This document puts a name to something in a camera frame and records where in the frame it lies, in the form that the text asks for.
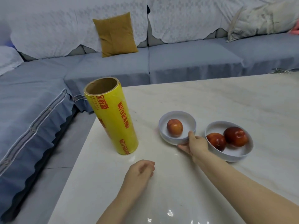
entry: bowl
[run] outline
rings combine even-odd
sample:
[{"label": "bowl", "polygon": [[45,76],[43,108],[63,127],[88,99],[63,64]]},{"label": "bowl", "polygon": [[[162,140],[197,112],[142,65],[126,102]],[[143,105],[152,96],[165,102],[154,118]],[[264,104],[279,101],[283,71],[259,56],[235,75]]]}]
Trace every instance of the bowl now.
[{"label": "bowl", "polygon": [[[166,126],[169,120],[171,119],[178,119],[183,124],[183,132],[179,137],[172,137]],[[161,117],[159,120],[159,133],[161,137],[167,142],[172,145],[181,145],[188,142],[188,132],[196,131],[196,121],[192,115],[187,112],[183,111],[172,111],[168,112]]]},{"label": "bowl", "polygon": [[248,143],[245,144],[242,147],[233,147],[232,145],[227,144],[225,149],[221,152],[218,149],[216,149],[214,146],[211,145],[211,143],[208,141],[209,149],[212,153],[217,155],[218,157],[222,158],[225,161],[228,162],[237,162],[241,159],[244,159],[253,149],[253,140],[250,134],[241,126],[238,126],[237,124],[226,122],[226,121],[216,121],[209,124],[204,132],[205,137],[207,138],[207,135],[210,133],[220,133],[223,135],[223,132],[229,128],[229,127],[239,127],[246,133],[248,137]]}]

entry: pink object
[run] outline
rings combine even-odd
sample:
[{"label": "pink object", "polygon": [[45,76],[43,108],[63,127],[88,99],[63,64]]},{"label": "pink object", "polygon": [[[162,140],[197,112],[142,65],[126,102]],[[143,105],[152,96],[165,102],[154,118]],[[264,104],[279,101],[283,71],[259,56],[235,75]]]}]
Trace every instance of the pink object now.
[{"label": "pink object", "polygon": [[290,34],[299,35],[299,20],[292,30],[289,31]]}]

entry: plastic wrap roll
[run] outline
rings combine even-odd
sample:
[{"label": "plastic wrap roll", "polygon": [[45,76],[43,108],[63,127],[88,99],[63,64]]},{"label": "plastic wrap roll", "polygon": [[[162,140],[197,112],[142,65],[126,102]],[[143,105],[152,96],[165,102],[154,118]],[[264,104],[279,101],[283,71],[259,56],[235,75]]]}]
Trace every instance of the plastic wrap roll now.
[{"label": "plastic wrap roll", "polygon": [[84,88],[84,94],[116,151],[122,155],[134,152],[138,140],[119,80],[94,80]]}]

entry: floor tile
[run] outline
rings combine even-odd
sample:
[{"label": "floor tile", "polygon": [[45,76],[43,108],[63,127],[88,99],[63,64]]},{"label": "floor tile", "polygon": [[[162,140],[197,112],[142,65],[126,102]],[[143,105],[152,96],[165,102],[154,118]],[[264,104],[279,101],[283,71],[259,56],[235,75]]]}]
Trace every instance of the floor tile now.
[{"label": "floor tile", "polygon": [[44,169],[11,224],[47,224],[72,169]]},{"label": "floor tile", "polygon": [[95,121],[95,114],[78,113],[45,168],[73,167]]}]

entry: hand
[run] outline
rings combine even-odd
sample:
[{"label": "hand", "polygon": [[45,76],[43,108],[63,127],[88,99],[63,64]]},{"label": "hand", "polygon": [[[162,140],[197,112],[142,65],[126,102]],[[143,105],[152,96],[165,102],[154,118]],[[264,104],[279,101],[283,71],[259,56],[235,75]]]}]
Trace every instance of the hand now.
[{"label": "hand", "polygon": [[193,162],[197,163],[203,152],[207,152],[207,140],[201,136],[194,136],[192,131],[189,131],[189,143],[185,145],[178,145],[178,148],[192,156]]},{"label": "hand", "polygon": [[125,198],[133,205],[154,175],[155,162],[140,160],[130,166],[119,190],[118,197]]}]

